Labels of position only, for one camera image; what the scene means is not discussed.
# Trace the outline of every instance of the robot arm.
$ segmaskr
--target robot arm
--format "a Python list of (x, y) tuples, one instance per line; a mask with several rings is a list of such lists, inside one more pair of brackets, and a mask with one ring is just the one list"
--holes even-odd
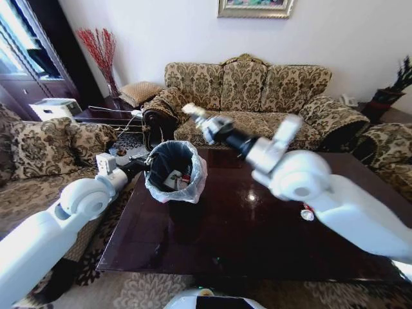
[(139, 171), (149, 169), (138, 160), (118, 168), (109, 154), (97, 155), (97, 162), (94, 179), (72, 182), (52, 206), (0, 241), (0, 308), (22, 299), (76, 242), (80, 229), (99, 217)]
[(282, 200), (302, 201), (319, 221), (366, 252), (412, 263), (412, 230), (383, 203), (349, 179), (331, 174), (318, 154), (286, 152), (301, 126), (290, 115), (272, 140), (249, 136), (233, 127), (231, 119), (208, 118), (193, 103), (183, 107), (210, 144), (224, 142), (239, 151), (253, 167), (252, 177)]

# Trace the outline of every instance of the red dried branches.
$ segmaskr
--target red dried branches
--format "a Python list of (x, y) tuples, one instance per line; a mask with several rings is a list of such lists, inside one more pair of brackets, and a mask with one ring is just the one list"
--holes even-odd
[(103, 30), (95, 29), (95, 33), (90, 29), (79, 29), (76, 30), (76, 33), (96, 61), (105, 79), (110, 79), (116, 49), (116, 39), (113, 33), (106, 28)]

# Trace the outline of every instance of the picture frame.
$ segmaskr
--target picture frame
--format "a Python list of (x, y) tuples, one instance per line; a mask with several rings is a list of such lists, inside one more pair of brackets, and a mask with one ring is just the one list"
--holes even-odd
[(218, 17), (288, 19), (296, 0), (219, 0)]

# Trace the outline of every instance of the plastic bag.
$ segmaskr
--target plastic bag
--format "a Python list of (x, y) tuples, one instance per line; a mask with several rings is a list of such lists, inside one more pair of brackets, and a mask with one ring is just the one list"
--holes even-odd
[[(203, 192), (207, 177), (206, 161), (198, 155), (196, 148), (181, 140), (169, 140), (156, 146), (150, 153), (153, 158), (151, 170), (145, 173), (145, 186), (152, 197), (162, 203), (170, 200), (188, 201), (196, 204)], [(163, 182), (174, 170), (183, 172), (192, 163), (189, 185), (182, 190), (167, 192)]]

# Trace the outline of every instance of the trash can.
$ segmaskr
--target trash can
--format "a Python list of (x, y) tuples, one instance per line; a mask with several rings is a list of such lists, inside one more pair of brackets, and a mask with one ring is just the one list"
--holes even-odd
[(207, 164), (196, 148), (181, 140), (156, 146), (149, 155), (151, 170), (145, 173), (145, 186), (162, 203), (197, 203), (205, 188)]

